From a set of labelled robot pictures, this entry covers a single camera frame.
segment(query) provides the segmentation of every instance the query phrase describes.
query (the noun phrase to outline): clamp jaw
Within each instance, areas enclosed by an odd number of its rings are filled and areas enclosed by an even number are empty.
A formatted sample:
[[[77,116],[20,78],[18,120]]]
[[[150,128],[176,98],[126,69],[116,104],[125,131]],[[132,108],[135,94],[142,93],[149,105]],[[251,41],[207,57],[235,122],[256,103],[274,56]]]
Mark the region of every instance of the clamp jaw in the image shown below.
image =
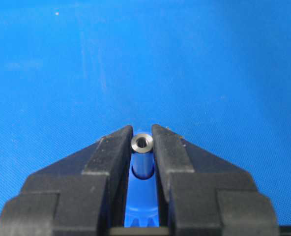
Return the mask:
[[[152,126],[158,228],[124,228],[132,127],[32,175],[0,215],[0,236],[278,236],[251,175]]]

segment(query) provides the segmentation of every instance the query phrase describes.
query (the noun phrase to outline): blue backdrop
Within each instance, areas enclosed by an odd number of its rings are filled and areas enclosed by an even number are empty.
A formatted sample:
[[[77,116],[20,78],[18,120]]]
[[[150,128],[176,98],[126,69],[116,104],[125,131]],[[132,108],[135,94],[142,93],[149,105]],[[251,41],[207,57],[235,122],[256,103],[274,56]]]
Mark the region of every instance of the blue backdrop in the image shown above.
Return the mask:
[[[291,1],[0,1],[0,211],[30,173],[154,123],[291,224]]]

